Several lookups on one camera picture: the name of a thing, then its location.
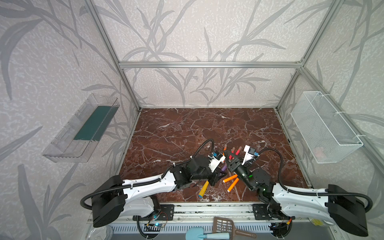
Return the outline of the orange capped marker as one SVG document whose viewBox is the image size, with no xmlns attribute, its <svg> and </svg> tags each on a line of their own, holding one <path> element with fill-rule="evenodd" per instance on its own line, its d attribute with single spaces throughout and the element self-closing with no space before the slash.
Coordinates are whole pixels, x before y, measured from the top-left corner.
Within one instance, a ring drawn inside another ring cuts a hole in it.
<svg viewBox="0 0 384 240">
<path fill-rule="evenodd" d="M 223 180 L 223 183 L 227 183 L 227 182 L 229 182 L 229 181 L 231 181 L 231 180 L 236 179 L 237 177 L 238 177 L 238 175 L 230 176 L 230 177 L 224 179 L 224 180 Z"/>
<path fill-rule="evenodd" d="M 234 182 L 230 185 L 230 187 L 227 189 L 227 192 L 228 193 L 230 193 L 233 189 L 234 189 L 234 187 L 236 186 L 236 184 L 239 182 L 239 178 L 236 178 L 235 180 L 234 180 Z"/>
</svg>

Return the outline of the purple capped marker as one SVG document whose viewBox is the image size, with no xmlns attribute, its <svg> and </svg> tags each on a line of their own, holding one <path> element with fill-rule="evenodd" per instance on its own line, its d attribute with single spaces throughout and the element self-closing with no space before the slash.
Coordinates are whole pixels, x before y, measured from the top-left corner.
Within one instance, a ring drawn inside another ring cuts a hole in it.
<svg viewBox="0 0 384 240">
<path fill-rule="evenodd" d="M 227 169 L 227 164 L 225 164 L 222 168 L 221 168 L 221 172 L 225 172 Z"/>
</svg>

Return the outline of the red marker pen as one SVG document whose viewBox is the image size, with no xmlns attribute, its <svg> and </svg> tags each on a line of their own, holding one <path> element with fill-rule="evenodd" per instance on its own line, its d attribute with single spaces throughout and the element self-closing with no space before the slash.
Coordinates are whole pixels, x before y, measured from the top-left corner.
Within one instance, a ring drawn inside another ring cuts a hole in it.
<svg viewBox="0 0 384 240">
<path fill-rule="evenodd" d="M 236 156 L 239 155 L 239 153 L 241 152 L 241 150 L 242 150 L 242 147 L 240 146 L 240 147 L 238 148 L 238 150 L 236 151 Z"/>
</svg>

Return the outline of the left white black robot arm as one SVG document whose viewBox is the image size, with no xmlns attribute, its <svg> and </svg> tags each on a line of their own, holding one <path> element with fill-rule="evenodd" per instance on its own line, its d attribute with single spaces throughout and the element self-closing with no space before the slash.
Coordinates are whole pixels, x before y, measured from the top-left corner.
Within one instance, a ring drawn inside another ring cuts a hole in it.
<svg viewBox="0 0 384 240">
<path fill-rule="evenodd" d="M 224 161 L 222 154 L 214 153 L 207 157 L 191 156 L 188 161 L 152 177 L 122 180 L 116 175 L 83 197 L 80 205 L 92 211 L 95 228 L 106 226 L 120 216 L 148 217 L 161 211 L 156 194 L 187 189 L 199 181 L 214 186 L 226 175 L 219 167 Z"/>
</svg>

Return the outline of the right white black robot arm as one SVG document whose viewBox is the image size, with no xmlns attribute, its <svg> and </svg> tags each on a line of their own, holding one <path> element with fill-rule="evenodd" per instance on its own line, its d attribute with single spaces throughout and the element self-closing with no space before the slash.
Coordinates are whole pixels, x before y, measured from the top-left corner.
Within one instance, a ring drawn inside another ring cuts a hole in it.
<svg viewBox="0 0 384 240">
<path fill-rule="evenodd" d="M 224 155 L 228 170 L 235 173 L 250 191 L 257 193 L 258 199 L 268 206 L 272 218 L 321 220 L 358 237 L 369 235 L 366 214 L 373 207 L 369 196 L 350 193 L 332 184 L 325 189 L 285 186 L 280 173 L 275 183 L 266 171 L 251 171 L 247 163 L 231 151 L 225 150 Z"/>
</svg>

